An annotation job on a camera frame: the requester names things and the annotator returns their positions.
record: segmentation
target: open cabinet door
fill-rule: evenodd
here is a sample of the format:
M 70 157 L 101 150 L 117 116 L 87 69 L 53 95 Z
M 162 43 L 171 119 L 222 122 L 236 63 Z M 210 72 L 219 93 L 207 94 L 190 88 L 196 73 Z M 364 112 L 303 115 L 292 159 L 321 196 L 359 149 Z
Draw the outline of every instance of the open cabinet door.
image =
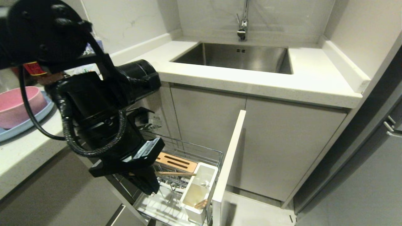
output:
M 226 152 L 224 163 L 217 181 L 215 192 L 212 197 L 212 219 L 213 226 L 224 226 L 229 214 L 229 208 L 224 201 L 224 193 L 226 189 L 226 184 L 228 183 L 230 170 L 232 168 L 234 156 L 238 148 L 238 143 L 240 135 L 243 129 L 243 122 L 246 116 L 246 111 L 241 110 L 239 117 L 237 118 L 236 126 L 234 128 L 232 138 L 229 143 L 228 151 Z

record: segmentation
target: black cable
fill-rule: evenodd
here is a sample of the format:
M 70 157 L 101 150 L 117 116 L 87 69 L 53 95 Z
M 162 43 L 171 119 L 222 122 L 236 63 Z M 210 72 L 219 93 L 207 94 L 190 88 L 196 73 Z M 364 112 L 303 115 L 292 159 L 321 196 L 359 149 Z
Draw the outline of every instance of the black cable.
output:
M 22 66 L 19 68 L 19 82 L 20 82 L 21 95 L 22 95 L 22 98 L 23 98 L 25 110 L 27 111 L 28 116 L 31 119 L 31 121 L 34 124 L 34 126 L 41 133 L 43 133 L 45 136 L 47 136 L 47 137 L 49 137 L 51 139 L 54 139 L 54 140 L 66 140 L 64 137 L 55 136 L 55 135 L 52 135 L 52 134 L 46 132 L 46 130 L 44 130 L 42 128 L 42 126 L 39 124 L 39 122 L 36 120 L 35 115 L 33 114 L 32 109 L 31 109 L 31 107 L 29 105 L 29 101 L 28 101 L 28 97 L 27 97 L 27 91 L 25 89 L 24 68 Z

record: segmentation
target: faucet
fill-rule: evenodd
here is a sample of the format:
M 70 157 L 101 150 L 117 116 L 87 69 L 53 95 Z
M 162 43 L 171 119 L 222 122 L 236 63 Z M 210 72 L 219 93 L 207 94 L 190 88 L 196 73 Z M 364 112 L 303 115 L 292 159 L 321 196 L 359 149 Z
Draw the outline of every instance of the faucet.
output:
M 248 14 L 248 1 L 244 0 L 244 10 L 243 10 L 243 19 L 240 22 L 239 14 L 237 16 L 237 23 L 239 24 L 239 30 L 237 31 L 237 36 L 239 36 L 239 41 L 246 41 L 247 34 L 247 14 Z

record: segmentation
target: blue plate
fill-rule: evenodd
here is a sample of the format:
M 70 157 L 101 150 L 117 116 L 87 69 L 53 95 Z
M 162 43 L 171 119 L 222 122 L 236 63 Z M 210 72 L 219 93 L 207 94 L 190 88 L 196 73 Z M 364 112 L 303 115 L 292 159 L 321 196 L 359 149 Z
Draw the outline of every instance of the blue plate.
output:
M 47 116 L 54 106 L 53 101 L 51 101 L 51 99 L 47 96 L 46 92 L 42 91 L 42 94 L 47 102 L 47 106 L 35 115 L 35 118 L 38 121 L 42 120 L 45 116 Z M 18 126 L 8 130 L 0 128 L 0 142 L 12 138 L 14 136 L 17 136 L 18 134 L 31 128 L 32 126 L 33 126 L 32 121 L 28 119 L 25 122 L 19 124 Z

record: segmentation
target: pull-out drawer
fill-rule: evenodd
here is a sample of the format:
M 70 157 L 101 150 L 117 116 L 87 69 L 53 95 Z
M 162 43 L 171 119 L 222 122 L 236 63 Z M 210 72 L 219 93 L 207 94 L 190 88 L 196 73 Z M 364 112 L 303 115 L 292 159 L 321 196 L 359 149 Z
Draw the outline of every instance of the pull-out drawer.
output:
M 228 150 L 225 155 L 216 150 L 162 136 L 167 147 L 163 152 L 196 163 L 203 162 L 218 168 L 215 181 L 208 185 L 211 186 L 211 192 L 207 198 L 207 205 L 204 208 L 206 217 L 203 225 L 208 225 L 211 223 L 211 220 L 213 220 L 214 226 L 224 225 L 221 222 L 226 220 L 225 208 L 222 203 L 224 201 L 223 196 L 238 147 L 245 116 L 246 111 L 241 110 L 236 125 L 234 125 L 232 138 L 228 144 Z M 171 168 L 163 164 L 157 164 L 155 170 L 172 171 Z M 167 225 L 201 225 L 196 222 L 191 222 L 191 220 L 189 221 L 188 215 L 180 203 L 180 198 L 190 181 L 190 177 L 160 177 L 159 181 L 161 182 L 161 186 L 157 194 L 145 195 L 140 193 L 139 195 L 133 195 L 135 197 L 134 208 L 144 214 L 144 216 L 155 218 Z

